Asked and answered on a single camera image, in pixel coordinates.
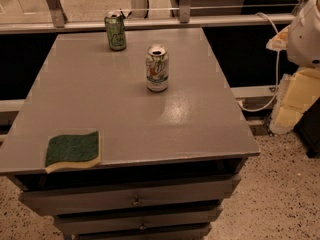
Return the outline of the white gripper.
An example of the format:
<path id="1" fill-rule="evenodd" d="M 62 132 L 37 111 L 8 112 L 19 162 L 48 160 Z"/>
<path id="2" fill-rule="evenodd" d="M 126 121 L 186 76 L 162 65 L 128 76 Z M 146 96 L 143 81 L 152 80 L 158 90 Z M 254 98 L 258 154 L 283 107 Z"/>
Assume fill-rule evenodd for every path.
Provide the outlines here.
<path id="1" fill-rule="evenodd" d="M 288 60 L 304 66 L 293 75 L 283 75 L 271 113 L 271 132 L 286 134 L 320 98 L 319 0 L 309 0 L 290 26 L 267 42 L 266 48 L 272 51 L 287 49 Z"/>

